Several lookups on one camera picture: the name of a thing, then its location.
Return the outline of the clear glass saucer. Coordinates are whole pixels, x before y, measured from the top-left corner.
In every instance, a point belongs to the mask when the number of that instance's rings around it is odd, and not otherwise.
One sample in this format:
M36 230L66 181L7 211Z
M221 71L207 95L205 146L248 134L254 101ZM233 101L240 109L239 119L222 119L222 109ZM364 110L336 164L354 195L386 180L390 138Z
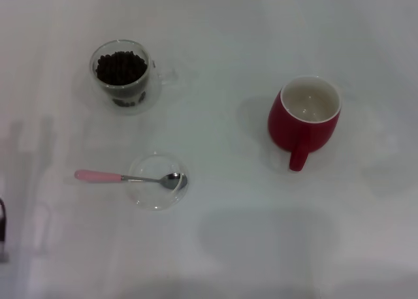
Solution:
M186 194L189 178L186 167L169 153L153 152L135 159L127 173L151 179L164 179L171 183L166 188L158 182L134 181L126 185L130 199L146 210L165 210L178 203Z

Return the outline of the pink handled metal spoon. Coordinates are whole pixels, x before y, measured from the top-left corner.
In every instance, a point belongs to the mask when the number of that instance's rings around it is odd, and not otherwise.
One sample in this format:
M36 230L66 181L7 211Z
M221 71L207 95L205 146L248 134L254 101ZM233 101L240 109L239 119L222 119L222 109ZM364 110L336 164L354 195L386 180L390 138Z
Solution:
M159 179L154 179L92 170L77 170L74 173L74 177L88 183L156 183L171 191L182 189L188 185L187 176L177 172L170 173Z

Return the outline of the coffee beans pile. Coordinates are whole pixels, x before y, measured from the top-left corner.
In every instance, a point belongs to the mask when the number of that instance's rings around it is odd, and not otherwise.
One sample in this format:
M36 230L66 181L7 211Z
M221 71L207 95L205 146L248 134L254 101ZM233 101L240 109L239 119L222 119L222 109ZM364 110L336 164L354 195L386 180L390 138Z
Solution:
M96 76L105 87L112 102L124 108L134 107L145 97L144 86L138 82L145 80L148 64L133 51L119 51L102 55L97 61Z

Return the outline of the clear double-wall glass cup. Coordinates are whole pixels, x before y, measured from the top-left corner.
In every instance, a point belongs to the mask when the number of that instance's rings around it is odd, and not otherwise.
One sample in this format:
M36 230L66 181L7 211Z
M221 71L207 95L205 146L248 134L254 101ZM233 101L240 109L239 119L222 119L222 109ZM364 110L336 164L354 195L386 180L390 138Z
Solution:
M147 72L143 76L145 80L140 79L138 81L140 85L144 86L143 90L145 97L139 104L130 108L115 105L105 91L107 85L98 80L95 73L97 61L102 55L111 55L114 52L119 51L133 51L134 54L139 55L148 64ZM178 73L173 67L159 66L142 44L132 40L118 39L104 43L93 52L89 60L89 77L93 94L107 108L111 109L111 111L116 114L133 116L149 110L157 102L163 87L176 83L178 80Z

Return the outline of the red ceramic mug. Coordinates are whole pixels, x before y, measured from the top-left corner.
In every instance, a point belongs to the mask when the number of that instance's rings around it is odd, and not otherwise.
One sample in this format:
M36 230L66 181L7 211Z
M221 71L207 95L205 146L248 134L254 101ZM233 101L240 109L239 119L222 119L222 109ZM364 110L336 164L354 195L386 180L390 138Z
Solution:
M268 115L268 133L288 151L289 169L303 169L310 153L331 138L342 108L339 91L318 76L301 76L285 84Z

